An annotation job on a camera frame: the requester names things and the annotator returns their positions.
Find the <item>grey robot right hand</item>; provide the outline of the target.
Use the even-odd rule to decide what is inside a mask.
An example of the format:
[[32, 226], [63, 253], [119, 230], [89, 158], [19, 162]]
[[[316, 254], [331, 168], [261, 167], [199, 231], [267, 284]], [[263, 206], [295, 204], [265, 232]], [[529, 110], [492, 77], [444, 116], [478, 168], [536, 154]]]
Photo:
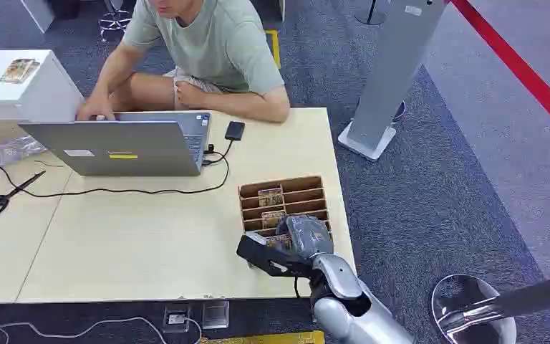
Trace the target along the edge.
[[276, 233], [285, 240], [275, 243], [280, 251], [311, 259], [318, 254], [334, 254], [334, 243], [325, 223], [315, 216], [286, 215], [278, 224]]

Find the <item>person's left hand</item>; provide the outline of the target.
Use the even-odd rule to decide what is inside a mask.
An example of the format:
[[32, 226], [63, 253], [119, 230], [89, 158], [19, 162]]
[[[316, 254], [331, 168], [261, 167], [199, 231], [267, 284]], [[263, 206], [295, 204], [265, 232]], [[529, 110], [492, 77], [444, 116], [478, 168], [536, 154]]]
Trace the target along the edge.
[[205, 107], [207, 93], [186, 81], [176, 81], [175, 106], [179, 110], [200, 110]]

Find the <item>person's right hand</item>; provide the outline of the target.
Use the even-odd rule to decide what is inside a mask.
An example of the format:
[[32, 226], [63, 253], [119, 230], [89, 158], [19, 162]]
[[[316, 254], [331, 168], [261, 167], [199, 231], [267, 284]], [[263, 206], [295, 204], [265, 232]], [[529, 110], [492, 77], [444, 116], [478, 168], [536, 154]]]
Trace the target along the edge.
[[90, 97], [79, 107], [76, 120], [115, 120], [115, 115], [107, 97]]

